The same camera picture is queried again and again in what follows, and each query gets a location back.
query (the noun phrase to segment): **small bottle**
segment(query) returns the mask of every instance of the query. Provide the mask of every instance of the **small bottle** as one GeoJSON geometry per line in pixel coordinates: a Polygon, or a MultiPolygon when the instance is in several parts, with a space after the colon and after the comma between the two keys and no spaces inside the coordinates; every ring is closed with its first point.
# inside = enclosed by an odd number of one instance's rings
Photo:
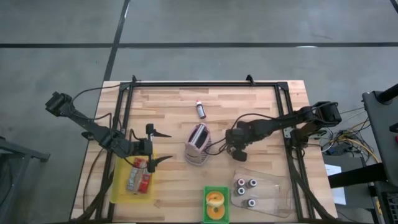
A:
{"type": "Polygon", "coordinates": [[[202,105],[201,101],[199,101],[199,100],[197,100],[197,111],[198,111],[200,119],[206,118],[205,110],[203,109],[203,105],[202,105]]]}
{"type": "Polygon", "coordinates": [[[236,196],[242,196],[242,195],[244,195],[244,193],[245,193],[245,190],[244,190],[243,187],[240,187],[240,188],[235,190],[236,196]]]}
{"type": "Polygon", "coordinates": [[[244,186],[244,179],[238,179],[236,182],[236,187],[243,187],[244,186]]]}
{"type": "Polygon", "coordinates": [[[253,199],[248,199],[245,201],[245,206],[247,206],[248,208],[252,208],[256,206],[256,201],[253,199]]]}
{"type": "Polygon", "coordinates": [[[255,186],[257,186],[257,181],[254,179],[251,179],[246,183],[246,187],[249,189],[255,186]]]}

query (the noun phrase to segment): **white paper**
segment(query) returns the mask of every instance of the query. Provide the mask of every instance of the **white paper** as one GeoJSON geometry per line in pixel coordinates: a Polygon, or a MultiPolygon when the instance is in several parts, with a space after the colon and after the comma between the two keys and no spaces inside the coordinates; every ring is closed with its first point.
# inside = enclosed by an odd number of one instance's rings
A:
{"type": "MultiPolygon", "coordinates": [[[[333,166],[333,165],[325,164],[325,167],[326,167],[326,173],[328,174],[328,176],[341,173],[340,166],[333,166]]],[[[336,204],[346,205],[346,196],[344,194],[344,187],[338,187],[338,188],[332,189],[331,193],[333,194],[333,200],[335,201],[336,204]]]]}

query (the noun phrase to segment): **metal stand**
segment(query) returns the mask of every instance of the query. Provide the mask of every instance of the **metal stand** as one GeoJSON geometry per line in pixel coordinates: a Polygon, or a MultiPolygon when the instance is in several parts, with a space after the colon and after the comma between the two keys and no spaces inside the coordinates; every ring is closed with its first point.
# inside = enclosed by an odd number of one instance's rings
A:
{"type": "Polygon", "coordinates": [[[6,218],[14,205],[16,193],[21,188],[21,182],[24,178],[30,159],[36,158],[40,159],[41,162],[47,162],[50,154],[44,154],[13,144],[0,137],[0,155],[1,157],[5,157],[5,159],[3,159],[3,163],[7,163],[8,169],[10,170],[9,189],[6,192],[4,201],[0,204],[0,223],[5,223],[6,218]]]}

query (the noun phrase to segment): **clear plastic tray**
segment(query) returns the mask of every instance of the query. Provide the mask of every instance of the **clear plastic tray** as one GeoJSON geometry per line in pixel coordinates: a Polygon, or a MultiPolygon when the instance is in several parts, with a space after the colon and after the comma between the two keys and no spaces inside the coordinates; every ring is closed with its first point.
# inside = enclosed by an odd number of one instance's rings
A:
{"type": "Polygon", "coordinates": [[[282,218],[286,218],[294,212],[292,208],[292,191],[288,178],[265,174],[243,167],[235,170],[231,188],[231,203],[237,207],[282,218]],[[244,186],[245,194],[238,196],[235,192],[238,179],[244,179],[246,183],[251,179],[255,179],[257,185],[253,188],[244,186]],[[248,199],[254,199],[256,206],[247,207],[245,202],[248,199]]]}

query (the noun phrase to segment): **yellow tray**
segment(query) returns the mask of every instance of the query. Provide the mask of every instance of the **yellow tray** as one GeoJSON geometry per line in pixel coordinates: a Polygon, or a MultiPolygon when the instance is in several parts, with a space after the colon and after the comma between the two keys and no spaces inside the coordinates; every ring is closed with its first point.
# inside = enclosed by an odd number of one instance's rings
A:
{"type": "MultiPolygon", "coordinates": [[[[129,162],[133,163],[135,158],[145,159],[147,156],[130,156],[126,158],[129,162]]],[[[152,173],[149,177],[149,186],[146,194],[137,194],[126,189],[127,182],[129,180],[131,165],[128,164],[124,159],[117,158],[116,166],[114,168],[113,175],[113,186],[111,191],[111,198],[109,199],[112,203],[150,203],[153,202],[154,188],[153,180],[154,174],[152,173]]]]}

